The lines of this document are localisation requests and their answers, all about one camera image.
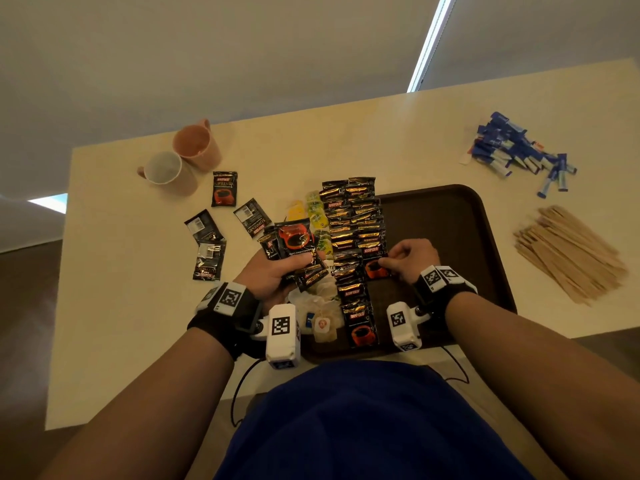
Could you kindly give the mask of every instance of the beige table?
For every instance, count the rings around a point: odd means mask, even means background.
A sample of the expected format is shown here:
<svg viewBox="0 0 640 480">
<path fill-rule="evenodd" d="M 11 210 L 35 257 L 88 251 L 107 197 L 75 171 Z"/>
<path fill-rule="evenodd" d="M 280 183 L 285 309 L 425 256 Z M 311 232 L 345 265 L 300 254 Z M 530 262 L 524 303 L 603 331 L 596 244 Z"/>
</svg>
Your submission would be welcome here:
<svg viewBox="0 0 640 480">
<path fill-rule="evenodd" d="M 507 114 L 579 168 L 570 192 L 536 197 L 542 175 L 507 180 L 458 163 L 476 127 Z M 491 80 L 213 127 L 239 173 L 240 202 L 255 197 L 273 219 L 322 180 L 374 175 L 378 193 L 452 183 L 482 197 L 520 313 L 568 337 L 640 325 L 640 72 L 631 60 Z M 183 333 L 209 289 L 191 279 L 196 243 L 183 225 L 211 203 L 212 176 L 189 198 L 150 188 L 135 169 L 171 148 L 172 133 L 75 149 L 51 365 L 46 427 L 90 420 Z M 542 204 L 561 203 L 618 247 L 626 286 L 594 306 L 574 305 L 513 248 L 511 232 Z M 232 209 L 211 209 L 228 239 L 223 279 L 259 249 Z M 428 363 L 437 349 L 391 359 Z M 252 360 L 239 360 L 224 398 Z M 294 371 L 260 364 L 241 395 L 268 390 Z"/>
</svg>

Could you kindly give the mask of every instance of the plastic tray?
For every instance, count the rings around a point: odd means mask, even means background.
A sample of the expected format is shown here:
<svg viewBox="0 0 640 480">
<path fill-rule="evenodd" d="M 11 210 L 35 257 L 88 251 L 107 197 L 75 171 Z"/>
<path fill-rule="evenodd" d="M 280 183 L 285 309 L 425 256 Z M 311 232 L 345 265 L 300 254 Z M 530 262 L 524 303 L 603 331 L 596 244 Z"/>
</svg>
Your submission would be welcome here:
<svg viewBox="0 0 640 480">
<path fill-rule="evenodd" d="M 480 296 L 514 313 L 516 305 L 500 261 L 480 196 L 465 185 L 380 195 L 391 249 L 403 239 L 425 237 L 438 250 L 443 264 L 451 266 L 475 284 Z M 302 335 L 302 357 L 312 363 L 342 358 L 370 358 L 399 352 L 391 339 L 387 307 L 396 301 L 418 304 L 410 286 L 395 279 L 368 282 L 380 343 L 350 348 L 346 330 L 338 339 L 318 344 L 313 335 Z M 425 322 L 419 326 L 422 348 L 454 344 L 446 330 Z"/>
</svg>

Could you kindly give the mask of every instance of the floor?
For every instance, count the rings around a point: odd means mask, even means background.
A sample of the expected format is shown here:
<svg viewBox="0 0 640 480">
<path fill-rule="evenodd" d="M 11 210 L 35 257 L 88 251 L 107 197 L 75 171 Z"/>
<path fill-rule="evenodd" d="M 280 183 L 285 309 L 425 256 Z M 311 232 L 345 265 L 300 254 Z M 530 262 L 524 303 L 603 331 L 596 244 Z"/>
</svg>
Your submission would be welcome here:
<svg viewBox="0 0 640 480">
<path fill-rule="evenodd" d="M 0 254 L 0 478 L 36 478 L 78 428 L 44 431 L 49 355 L 54 329 L 61 242 Z M 577 339 L 640 381 L 640 328 Z M 468 361 L 471 384 L 453 383 L 539 479 L 564 476 L 526 429 L 493 395 Z M 453 362 L 435 367 L 455 375 Z M 250 398 L 236 403 L 242 417 Z M 188 480 L 209 480 L 217 470 L 234 429 L 230 401 L 220 403 Z"/>
</svg>

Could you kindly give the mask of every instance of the black cable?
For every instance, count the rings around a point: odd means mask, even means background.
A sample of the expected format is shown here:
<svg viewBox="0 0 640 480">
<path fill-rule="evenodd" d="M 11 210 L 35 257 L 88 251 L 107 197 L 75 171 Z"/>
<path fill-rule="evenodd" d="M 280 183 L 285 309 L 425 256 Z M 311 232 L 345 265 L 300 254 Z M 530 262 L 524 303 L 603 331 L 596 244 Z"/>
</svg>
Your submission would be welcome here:
<svg viewBox="0 0 640 480">
<path fill-rule="evenodd" d="M 240 425 L 240 423 L 242 423 L 242 419 L 239 419 L 238 422 L 234 421 L 234 406 L 236 405 L 236 397 L 238 395 L 238 391 L 240 391 L 240 386 L 242 386 L 242 383 L 244 382 L 244 379 L 247 377 L 247 375 L 249 375 L 249 372 L 251 372 L 252 368 L 254 368 L 256 365 L 258 365 L 262 361 L 264 361 L 264 358 L 260 358 L 260 359 L 256 360 L 254 363 L 252 363 L 251 367 L 249 367 L 244 372 L 244 375 L 242 376 L 242 379 L 240 379 L 240 382 L 238 382 L 238 387 L 236 387 L 236 391 L 234 393 L 234 398 L 231 399 L 231 424 L 234 425 L 234 428 L 237 428 L 238 425 Z"/>
<path fill-rule="evenodd" d="M 453 359 L 453 362 L 455 362 L 456 364 L 458 364 L 458 367 L 460 368 L 460 370 L 462 371 L 462 373 L 465 375 L 465 379 L 458 379 L 457 377 L 448 377 L 445 380 L 446 381 L 460 381 L 462 382 L 462 384 L 469 384 L 469 376 L 467 375 L 466 371 L 462 368 L 462 366 L 460 365 L 460 362 L 458 362 L 458 360 L 453 357 L 453 354 L 451 352 L 449 352 L 446 348 L 444 348 L 444 346 L 440 347 L 442 350 L 444 350 L 444 352 L 446 352 L 447 354 L 449 354 L 449 356 Z"/>
</svg>

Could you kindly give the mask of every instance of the left hand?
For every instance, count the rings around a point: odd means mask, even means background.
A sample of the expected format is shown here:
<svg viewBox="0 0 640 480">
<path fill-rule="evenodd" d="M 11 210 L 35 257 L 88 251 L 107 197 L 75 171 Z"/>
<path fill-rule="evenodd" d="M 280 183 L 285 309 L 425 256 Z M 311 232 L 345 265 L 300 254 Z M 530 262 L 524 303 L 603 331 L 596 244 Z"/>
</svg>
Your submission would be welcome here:
<svg viewBox="0 0 640 480">
<path fill-rule="evenodd" d="M 318 254 L 320 258 L 324 258 L 321 253 Z M 261 299 L 263 313 L 268 313 L 272 306 L 284 303 L 289 292 L 296 287 L 294 283 L 285 287 L 280 286 L 282 277 L 287 273 L 308 266 L 313 259 L 313 254 L 304 253 L 277 261 L 269 261 L 264 251 L 258 250 L 234 282 L 246 286 L 254 297 Z"/>
</svg>

